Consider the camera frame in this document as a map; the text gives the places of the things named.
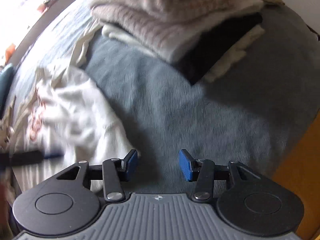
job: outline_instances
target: wall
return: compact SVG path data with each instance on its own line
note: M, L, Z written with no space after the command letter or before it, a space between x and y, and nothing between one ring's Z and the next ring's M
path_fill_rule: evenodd
M16 51L10 58L9 62L17 65L26 53L27 49L36 41L36 38L44 31L44 29L75 0L58 0L50 9L41 16L36 24L31 27L28 34L22 40Z
M301 18L320 34L320 0L283 0Z

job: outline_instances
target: stack of beige fabric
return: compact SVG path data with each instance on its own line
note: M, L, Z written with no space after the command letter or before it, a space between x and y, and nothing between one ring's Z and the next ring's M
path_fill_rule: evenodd
M120 25L172 64L197 44L202 33L262 6L261 0L93 0L91 12L103 22Z

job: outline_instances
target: gray blanket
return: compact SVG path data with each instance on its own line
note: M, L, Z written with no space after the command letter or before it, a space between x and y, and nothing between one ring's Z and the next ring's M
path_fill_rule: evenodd
M88 1L75 1L38 38L11 88L17 103L36 65L70 53L90 20ZM96 33L83 69L142 155L127 191L190 191L194 184L179 170L181 148L220 165L237 159L271 176L303 135L320 107L320 45L289 8L264 8L262 16L266 33L248 55L215 83L193 87L161 60Z

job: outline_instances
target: metal screw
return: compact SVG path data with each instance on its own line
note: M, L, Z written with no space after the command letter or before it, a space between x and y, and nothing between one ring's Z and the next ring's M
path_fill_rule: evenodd
M195 193L195 199L198 200L206 200L210 197L210 194L208 192L197 192Z
M111 192L107 195L107 199L109 200L120 200L122 199L123 195L120 192Z

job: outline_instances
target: gray ribbed panel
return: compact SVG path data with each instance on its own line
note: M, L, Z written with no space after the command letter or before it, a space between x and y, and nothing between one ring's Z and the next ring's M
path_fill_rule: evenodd
M90 227L60 240L254 240L231 228L208 204L194 203L185 194L132 194L121 204L108 205ZM16 240L41 240L21 234ZM274 240L299 240L294 233Z

